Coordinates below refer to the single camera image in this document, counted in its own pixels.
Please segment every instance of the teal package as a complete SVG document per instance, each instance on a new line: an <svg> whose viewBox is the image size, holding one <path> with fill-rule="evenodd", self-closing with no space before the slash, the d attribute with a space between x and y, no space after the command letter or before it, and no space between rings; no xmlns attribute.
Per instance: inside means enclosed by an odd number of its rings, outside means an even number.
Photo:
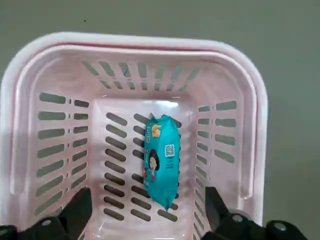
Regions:
<svg viewBox="0 0 320 240"><path fill-rule="evenodd" d="M167 211L178 192L180 135L170 116L152 117L144 137L143 183L149 196Z"/></svg>

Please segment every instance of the basket bottom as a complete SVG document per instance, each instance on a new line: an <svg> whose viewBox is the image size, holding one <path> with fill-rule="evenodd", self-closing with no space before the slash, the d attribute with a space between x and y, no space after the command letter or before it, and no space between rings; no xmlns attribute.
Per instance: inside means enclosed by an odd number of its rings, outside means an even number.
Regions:
<svg viewBox="0 0 320 240"><path fill-rule="evenodd" d="M193 111L181 98L102 98L93 106L88 185L93 214L86 239L191 239L194 231ZM181 134L179 188L166 212L143 186L143 141L148 118L169 115Z"/></svg>

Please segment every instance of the cartoon girl illustration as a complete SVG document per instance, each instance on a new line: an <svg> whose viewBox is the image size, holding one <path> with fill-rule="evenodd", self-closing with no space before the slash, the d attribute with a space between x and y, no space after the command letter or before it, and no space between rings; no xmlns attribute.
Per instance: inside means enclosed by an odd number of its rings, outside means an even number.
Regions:
<svg viewBox="0 0 320 240"><path fill-rule="evenodd" d="M154 182L156 177L155 177L155 171L158 171L160 168L160 161L159 157L157 155L156 150L152 149L149 154L149 167L151 169L151 182ZM147 177L147 171L144 169L144 176Z"/></svg>

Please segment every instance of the gray surface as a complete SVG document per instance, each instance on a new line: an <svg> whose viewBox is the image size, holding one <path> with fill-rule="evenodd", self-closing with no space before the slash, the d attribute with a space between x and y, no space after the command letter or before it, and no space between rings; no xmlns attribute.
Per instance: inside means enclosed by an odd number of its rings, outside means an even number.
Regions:
<svg viewBox="0 0 320 240"><path fill-rule="evenodd" d="M268 91L264 221L291 221L320 239L319 23L318 0L1 0L0 74L27 42L59 31L235 46L256 64Z"/></svg>

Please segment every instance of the basket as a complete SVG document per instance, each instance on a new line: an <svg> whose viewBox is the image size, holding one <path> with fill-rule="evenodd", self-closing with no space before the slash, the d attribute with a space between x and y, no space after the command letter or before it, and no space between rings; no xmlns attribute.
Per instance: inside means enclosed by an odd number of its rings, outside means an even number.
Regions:
<svg viewBox="0 0 320 240"><path fill-rule="evenodd" d="M1 84L0 223L26 229L81 188L81 238L194 239L210 230L205 187L262 222L268 100L252 62L216 41L54 33L25 46ZM145 124L181 138L166 212L144 190Z"/></svg>

